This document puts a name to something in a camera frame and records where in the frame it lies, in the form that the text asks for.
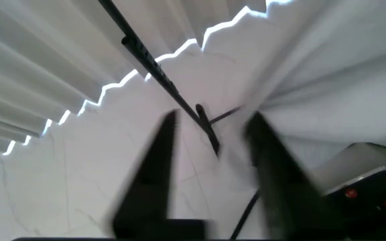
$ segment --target cable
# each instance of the cable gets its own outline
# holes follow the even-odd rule
[[[251,213],[251,210],[253,209],[254,204],[257,202],[258,199],[259,199],[259,190],[257,190],[254,193],[254,196],[249,201],[247,207],[245,208],[244,213],[241,216],[241,219],[239,220],[238,224],[236,225],[235,230],[233,230],[233,233],[232,233],[230,240],[236,240],[237,236],[239,235],[239,233],[242,230],[242,227],[245,224],[245,221],[247,221],[249,213]]]

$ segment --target white marble floor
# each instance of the white marble floor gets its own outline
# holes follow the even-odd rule
[[[249,75],[271,51],[263,42],[278,33],[275,23],[244,17],[233,28],[214,34],[204,53],[190,46],[162,67],[188,103],[203,104],[212,118],[240,104]],[[124,87],[109,90],[102,106],[69,116],[42,139],[17,145],[9,156],[0,155],[0,240],[111,235],[107,214],[112,203],[129,183],[160,117],[173,108],[178,105],[154,80],[144,82],[136,76]],[[230,175],[221,178],[205,134],[186,113],[180,119],[170,216],[214,220],[211,236],[228,238],[255,187],[239,187]],[[224,126],[224,121],[216,125],[218,135]],[[285,141],[306,166],[317,165],[345,147]],[[241,237],[265,235],[259,208],[255,207]]]

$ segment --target black stand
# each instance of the black stand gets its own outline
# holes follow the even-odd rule
[[[99,0],[99,3],[104,7],[105,11],[111,16],[113,21],[120,27],[121,31],[126,35],[121,43],[129,52],[141,63],[144,68],[156,79],[166,92],[183,108],[187,114],[193,119],[196,124],[208,135],[214,152],[218,156],[220,151],[220,142],[218,141],[211,124],[229,116],[236,112],[239,108],[234,108],[214,119],[209,121],[203,107],[200,104],[196,105],[196,111],[188,105],[178,92],[174,83],[165,75],[160,65],[154,60],[153,56],[148,52],[142,41],[138,38],[126,19],[121,15],[120,11],[111,0]]]

